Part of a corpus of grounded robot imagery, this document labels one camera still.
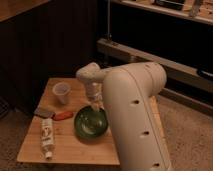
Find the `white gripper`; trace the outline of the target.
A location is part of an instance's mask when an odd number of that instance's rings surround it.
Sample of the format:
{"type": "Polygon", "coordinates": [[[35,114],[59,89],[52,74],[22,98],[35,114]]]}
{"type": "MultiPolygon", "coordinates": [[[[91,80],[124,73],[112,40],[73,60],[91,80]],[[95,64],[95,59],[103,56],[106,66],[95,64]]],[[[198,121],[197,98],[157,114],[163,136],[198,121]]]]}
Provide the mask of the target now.
{"type": "Polygon", "coordinates": [[[88,83],[85,85],[85,92],[87,99],[92,102],[91,107],[94,111],[99,112],[101,105],[99,102],[102,100],[101,85],[99,83],[88,83]]]}

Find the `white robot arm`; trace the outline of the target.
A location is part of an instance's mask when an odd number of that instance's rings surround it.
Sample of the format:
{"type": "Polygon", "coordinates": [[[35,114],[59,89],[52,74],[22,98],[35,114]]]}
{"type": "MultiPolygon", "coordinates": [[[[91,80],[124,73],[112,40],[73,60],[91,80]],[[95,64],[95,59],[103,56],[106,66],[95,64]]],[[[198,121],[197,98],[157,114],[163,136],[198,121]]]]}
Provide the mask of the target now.
{"type": "Polygon", "coordinates": [[[155,62],[102,69],[92,62],[76,72],[89,102],[103,103],[122,171],[173,171],[149,98],[167,80],[155,62]]]}

